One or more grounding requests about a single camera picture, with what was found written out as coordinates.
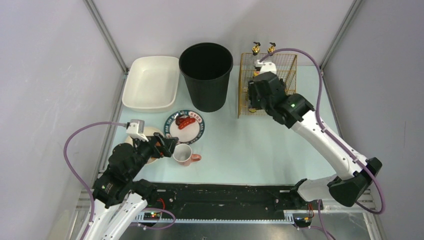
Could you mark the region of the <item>cream round plate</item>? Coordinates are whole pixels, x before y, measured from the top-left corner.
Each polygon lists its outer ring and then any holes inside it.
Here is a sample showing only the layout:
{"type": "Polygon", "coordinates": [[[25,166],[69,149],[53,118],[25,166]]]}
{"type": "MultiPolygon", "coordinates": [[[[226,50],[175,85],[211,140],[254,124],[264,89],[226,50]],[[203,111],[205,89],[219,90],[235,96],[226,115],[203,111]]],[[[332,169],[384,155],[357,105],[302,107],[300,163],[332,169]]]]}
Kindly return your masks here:
{"type": "MultiPolygon", "coordinates": [[[[143,132],[146,136],[153,136],[154,133],[160,133],[160,135],[163,137],[164,134],[162,131],[160,131],[158,128],[152,127],[152,126],[147,126],[144,128],[144,132],[143,132]]],[[[133,144],[133,140],[130,136],[127,136],[127,138],[125,139],[124,143],[133,144]]],[[[147,165],[152,164],[153,162],[155,162],[157,160],[157,158],[155,157],[151,157],[148,161],[147,161],[147,165]]]]}

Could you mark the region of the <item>green rimmed white plate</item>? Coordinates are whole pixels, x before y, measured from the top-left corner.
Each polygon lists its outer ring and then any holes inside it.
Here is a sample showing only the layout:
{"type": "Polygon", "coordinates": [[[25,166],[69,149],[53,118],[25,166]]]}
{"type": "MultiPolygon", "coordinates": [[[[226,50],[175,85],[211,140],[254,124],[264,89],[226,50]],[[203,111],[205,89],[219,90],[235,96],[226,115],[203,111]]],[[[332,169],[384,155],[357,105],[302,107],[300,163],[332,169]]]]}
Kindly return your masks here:
{"type": "Polygon", "coordinates": [[[171,114],[164,123],[163,132],[167,137],[178,137],[178,141],[182,144],[193,144],[198,141],[205,132],[206,122],[204,118],[194,110],[179,110],[171,114]],[[175,119],[177,116],[186,115],[196,119],[184,129],[179,129],[175,119]]]}

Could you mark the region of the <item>clear glass oil bottle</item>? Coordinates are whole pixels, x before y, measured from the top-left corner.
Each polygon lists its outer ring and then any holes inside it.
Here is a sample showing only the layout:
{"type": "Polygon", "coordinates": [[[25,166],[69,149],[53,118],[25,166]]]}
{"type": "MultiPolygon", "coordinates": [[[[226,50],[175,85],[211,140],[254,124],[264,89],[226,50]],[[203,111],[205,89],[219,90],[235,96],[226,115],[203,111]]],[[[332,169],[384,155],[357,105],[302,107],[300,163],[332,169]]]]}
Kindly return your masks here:
{"type": "Polygon", "coordinates": [[[269,42],[270,47],[267,49],[267,53],[271,56],[274,54],[274,51],[276,50],[276,43],[275,42],[269,42]]]}

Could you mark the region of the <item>dark liquid glass bottle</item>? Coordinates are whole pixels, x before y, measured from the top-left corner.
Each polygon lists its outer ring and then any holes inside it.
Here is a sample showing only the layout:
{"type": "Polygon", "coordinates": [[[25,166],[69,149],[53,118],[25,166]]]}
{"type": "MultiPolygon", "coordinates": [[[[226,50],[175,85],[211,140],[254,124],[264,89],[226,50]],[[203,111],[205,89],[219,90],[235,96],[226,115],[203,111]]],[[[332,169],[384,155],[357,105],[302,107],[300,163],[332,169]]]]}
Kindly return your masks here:
{"type": "Polygon", "coordinates": [[[260,42],[257,42],[257,41],[254,41],[253,44],[254,44],[254,46],[251,49],[251,60],[250,60],[250,63],[252,64],[253,67],[255,67],[256,62],[257,62],[258,58],[260,57],[259,56],[259,53],[260,53],[261,43],[260,42]]]}

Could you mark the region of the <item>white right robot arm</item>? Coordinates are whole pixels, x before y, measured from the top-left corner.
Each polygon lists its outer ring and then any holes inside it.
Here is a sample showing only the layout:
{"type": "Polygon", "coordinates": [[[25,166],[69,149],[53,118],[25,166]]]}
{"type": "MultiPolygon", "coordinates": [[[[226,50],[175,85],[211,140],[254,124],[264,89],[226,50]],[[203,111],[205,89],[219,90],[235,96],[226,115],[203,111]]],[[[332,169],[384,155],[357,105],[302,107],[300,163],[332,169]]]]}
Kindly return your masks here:
{"type": "Polygon", "coordinates": [[[297,193],[306,202],[333,199],[352,207],[374,182],[383,164],[352,149],[316,116],[313,105],[302,95],[286,93],[286,84],[275,73],[265,72],[248,82],[249,106],[264,110],[277,123],[308,141],[336,174],[297,183],[297,193]]]}

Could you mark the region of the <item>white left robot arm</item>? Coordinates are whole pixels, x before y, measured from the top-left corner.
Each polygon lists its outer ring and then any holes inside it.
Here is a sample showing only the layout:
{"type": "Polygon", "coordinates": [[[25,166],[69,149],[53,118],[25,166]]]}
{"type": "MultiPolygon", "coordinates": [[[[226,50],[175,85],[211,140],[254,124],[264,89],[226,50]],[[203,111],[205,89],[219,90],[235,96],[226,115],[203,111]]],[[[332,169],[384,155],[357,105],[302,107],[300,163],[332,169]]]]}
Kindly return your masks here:
{"type": "Polygon", "coordinates": [[[93,185],[93,209],[86,219],[88,229],[78,234],[81,240],[116,240],[130,226],[135,216],[158,200],[157,186],[136,175],[151,158],[171,157],[177,137],[163,137],[158,132],[146,141],[120,143],[108,159],[104,173],[93,185]]]}

